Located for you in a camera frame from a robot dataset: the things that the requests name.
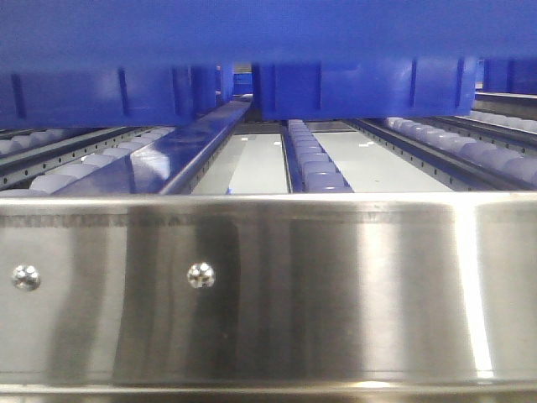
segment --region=stainless steel panel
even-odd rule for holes
[[[476,92],[473,109],[522,119],[537,119],[537,96],[502,92]]]
[[[535,194],[6,199],[0,228],[0,402],[537,400]]]

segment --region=bolt head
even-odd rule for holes
[[[193,288],[208,288],[215,284],[215,270],[208,263],[193,264],[186,275],[186,279]]]
[[[41,275],[35,267],[21,264],[13,271],[11,282],[20,290],[33,291],[40,286]]]

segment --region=conveyor lane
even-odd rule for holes
[[[235,134],[192,194],[282,194],[287,191],[280,134]]]
[[[315,136],[355,192],[451,191],[356,130]]]

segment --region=metal guide rail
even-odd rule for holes
[[[419,118],[415,121],[502,145],[507,149],[515,149],[522,154],[537,155],[537,135],[522,129],[507,128],[459,117]]]
[[[408,160],[410,164],[420,167],[452,189],[458,191],[513,191],[533,188],[530,183],[506,176],[491,167],[482,166],[472,158],[468,159],[441,144],[418,138],[417,135],[409,134],[409,132],[406,133],[406,130],[411,128],[413,130],[430,130],[434,136],[433,141],[436,137],[441,138],[442,136],[451,139],[458,136],[457,134],[439,133],[438,130],[434,130],[430,126],[406,119],[400,120],[403,124],[401,128],[398,128],[400,132],[385,127],[383,123],[371,120],[355,119],[348,122],[353,127],[369,133],[373,140],[391,149],[401,158]]]
[[[183,128],[108,128],[9,154],[0,196],[190,192],[249,106],[229,102]],[[29,136],[41,134],[56,135]]]
[[[473,109],[489,113],[537,119],[537,96],[524,94],[505,94],[496,92],[476,92]]]
[[[0,228],[1,402],[537,400],[534,193],[3,199]]]

